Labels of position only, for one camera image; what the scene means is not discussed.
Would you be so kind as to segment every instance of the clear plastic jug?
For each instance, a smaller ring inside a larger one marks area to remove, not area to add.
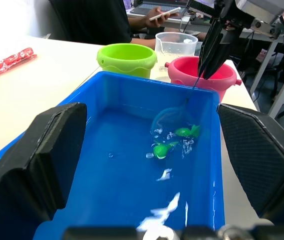
[[[183,56],[194,56],[198,39],[180,32],[161,32],[156,35],[157,64],[151,78],[170,83],[165,63]]]

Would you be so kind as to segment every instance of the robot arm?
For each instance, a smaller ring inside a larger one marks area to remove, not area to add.
[[[284,13],[284,0],[215,0],[214,8],[190,0],[189,8],[211,17],[211,27],[203,42],[199,73],[210,78],[228,59],[232,45],[240,37],[242,30],[253,29],[277,39],[282,32],[282,24],[276,22]],[[227,26],[231,31],[224,31]]]

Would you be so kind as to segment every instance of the pink bucket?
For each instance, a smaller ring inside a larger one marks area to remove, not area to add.
[[[173,84],[194,86],[198,78],[198,56],[184,56],[175,59],[171,63],[166,63],[168,75]],[[222,101],[226,90],[233,85],[241,85],[242,81],[238,80],[233,68],[223,64],[219,70],[208,80],[200,78],[196,87],[216,91]]]

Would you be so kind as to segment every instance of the desk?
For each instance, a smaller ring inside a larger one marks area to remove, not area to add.
[[[101,46],[33,37],[1,43],[0,59],[24,47],[33,47],[38,58],[0,75],[0,149],[27,129],[37,114],[56,106],[101,71],[95,60]],[[227,64],[235,68],[231,61]],[[223,103],[255,109],[243,84],[229,88]],[[269,223],[259,219],[250,206],[223,137],[221,148],[226,223],[244,228]]]
[[[141,17],[142,15],[139,14],[134,14],[131,13],[131,10],[129,9],[127,10],[127,16],[129,18],[137,18],[137,17]],[[168,27],[168,28],[174,28],[174,29],[180,29],[181,27],[181,21],[182,21],[182,27],[181,29],[184,29],[185,25],[188,23],[190,17],[189,16],[184,16],[182,19],[175,19],[175,18],[169,18],[163,25],[163,27]],[[187,30],[191,30],[191,31],[195,31],[195,32],[204,32],[206,33],[209,30],[209,26],[207,24],[201,25],[201,24],[189,24],[186,28]],[[250,29],[244,29],[242,34],[241,34],[241,38],[247,38],[250,34],[252,34],[252,30]],[[261,77],[263,76],[263,73],[266,69],[266,66],[268,64],[268,62],[270,61],[272,54],[277,46],[278,43],[284,43],[284,36],[280,36],[277,40],[275,41],[271,41],[271,39],[263,34],[260,33],[255,33],[253,35],[253,39],[254,40],[261,40],[261,41],[265,41],[265,42],[272,42],[270,47],[268,48],[268,52],[267,55],[265,56],[265,59],[263,61],[263,63],[261,64],[255,78],[252,84],[252,87],[250,89],[250,93],[252,98],[255,97],[254,92],[256,90],[256,87],[258,85],[258,83],[261,80]],[[280,93],[278,94],[274,104],[272,105],[270,111],[269,111],[269,115],[272,118],[275,118],[276,115],[278,114],[281,106],[284,104],[284,86],[282,87]]]

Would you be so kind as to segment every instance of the green bucket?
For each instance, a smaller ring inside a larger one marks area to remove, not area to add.
[[[101,48],[97,62],[104,71],[149,79],[157,57],[149,47],[118,43]]]

